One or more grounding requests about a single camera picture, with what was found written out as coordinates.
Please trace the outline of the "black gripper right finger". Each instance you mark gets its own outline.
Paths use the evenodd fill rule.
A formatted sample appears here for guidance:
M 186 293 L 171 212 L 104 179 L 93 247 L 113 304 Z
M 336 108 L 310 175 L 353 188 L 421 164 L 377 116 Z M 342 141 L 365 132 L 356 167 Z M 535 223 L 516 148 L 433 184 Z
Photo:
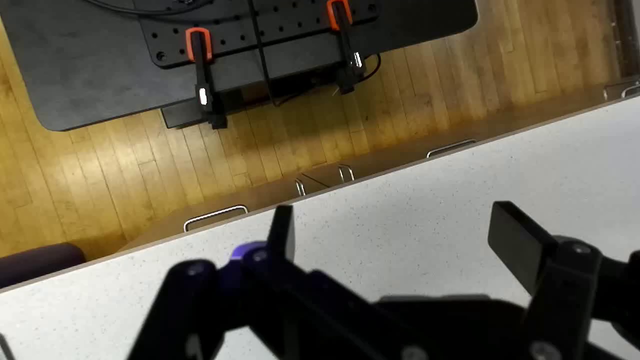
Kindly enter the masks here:
M 548 347 L 558 360 L 614 360 L 588 341 L 594 320 L 640 347 L 640 252 L 625 261 L 598 247 L 553 236 L 513 203 L 491 205 L 487 247 L 529 294 L 523 344 Z

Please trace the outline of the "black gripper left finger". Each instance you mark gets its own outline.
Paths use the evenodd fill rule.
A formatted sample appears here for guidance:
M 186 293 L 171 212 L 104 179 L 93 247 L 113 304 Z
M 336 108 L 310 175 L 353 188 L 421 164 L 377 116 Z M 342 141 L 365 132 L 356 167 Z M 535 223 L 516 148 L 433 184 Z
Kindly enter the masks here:
M 126 360 L 215 360 L 226 334 L 249 331 L 277 360 L 365 360 L 356 317 L 370 308 L 322 273 L 291 261 L 294 209 L 277 206 L 263 242 L 240 245 L 224 267 L 173 265 Z

